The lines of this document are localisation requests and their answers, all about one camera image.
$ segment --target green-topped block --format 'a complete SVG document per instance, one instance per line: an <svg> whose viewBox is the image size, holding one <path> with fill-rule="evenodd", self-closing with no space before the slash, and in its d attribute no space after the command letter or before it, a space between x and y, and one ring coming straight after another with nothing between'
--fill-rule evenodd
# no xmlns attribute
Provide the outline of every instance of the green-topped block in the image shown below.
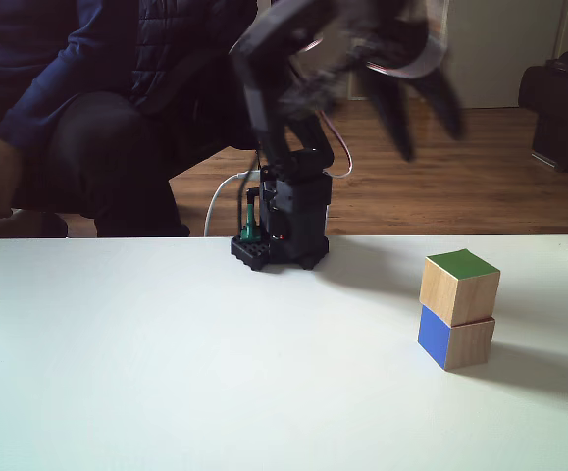
<svg viewBox="0 0 568 471"><path fill-rule="evenodd" d="M421 303L448 326L492 316L501 273L469 250L428 257L421 283Z"/></svg>

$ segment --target wooden block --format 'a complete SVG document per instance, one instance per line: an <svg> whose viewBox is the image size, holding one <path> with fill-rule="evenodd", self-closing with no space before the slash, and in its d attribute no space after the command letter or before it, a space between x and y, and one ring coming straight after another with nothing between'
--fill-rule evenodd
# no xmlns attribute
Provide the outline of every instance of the wooden block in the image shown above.
<svg viewBox="0 0 568 471"><path fill-rule="evenodd" d="M492 316L501 273L469 250L428 257L421 283L421 303L448 326Z"/></svg>
<svg viewBox="0 0 568 471"><path fill-rule="evenodd" d="M447 371L489 361L495 320L489 318L458 327L449 327L423 306L419 344Z"/></svg>

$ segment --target black robotic arm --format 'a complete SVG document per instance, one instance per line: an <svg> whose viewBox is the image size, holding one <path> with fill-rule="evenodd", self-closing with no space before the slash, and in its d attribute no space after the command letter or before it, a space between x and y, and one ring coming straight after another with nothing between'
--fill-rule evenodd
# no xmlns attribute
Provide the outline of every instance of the black robotic arm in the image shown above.
<svg viewBox="0 0 568 471"><path fill-rule="evenodd" d="M260 187L260 226L249 223L232 241L232 253L261 270L268 263L296 263L312 269L329 252L325 238L332 178L326 173L334 153L316 111L331 100L338 81L354 72L375 105L396 147L414 157L401 85L428 99L445 128L462 133L461 112L439 65L446 44L442 28L447 0L428 0L426 23L397 16L408 0L282 0L255 23L232 50L244 85L252 126L266 155ZM299 78L289 58L312 42L336 17L351 47L333 67ZM303 149L291 151L286 129Z"/></svg>

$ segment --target wooden floor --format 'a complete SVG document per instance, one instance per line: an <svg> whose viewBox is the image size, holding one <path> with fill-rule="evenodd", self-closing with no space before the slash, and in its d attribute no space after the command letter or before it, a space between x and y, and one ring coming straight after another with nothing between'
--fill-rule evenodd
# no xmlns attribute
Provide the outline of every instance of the wooden floor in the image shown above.
<svg viewBox="0 0 568 471"><path fill-rule="evenodd" d="M431 112L411 106L418 160L403 162L366 102L347 102L335 123L355 159L355 172L335 181L331 235L568 233L568 174L531 156L536 117L520 109L466 112L468 135L453 142ZM335 172L346 168L333 140ZM203 235L210 199L229 175L246 170L251 154L226 150L172 180L182 220ZM219 199L212 236L235 234L238 185ZM94 236L70 217L71 236Z"/></svg>

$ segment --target knee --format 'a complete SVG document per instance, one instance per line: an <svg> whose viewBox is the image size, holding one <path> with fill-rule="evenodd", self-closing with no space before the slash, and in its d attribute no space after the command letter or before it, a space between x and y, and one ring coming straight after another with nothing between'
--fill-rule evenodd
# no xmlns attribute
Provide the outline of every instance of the knee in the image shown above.
<svg viewBox="0 0 568 471"><path fill-rule="evenodd" d="M53 149L80 172L119 174L154 152L146 119L119 95L91 93L76 100L58 126Z"/></svg>

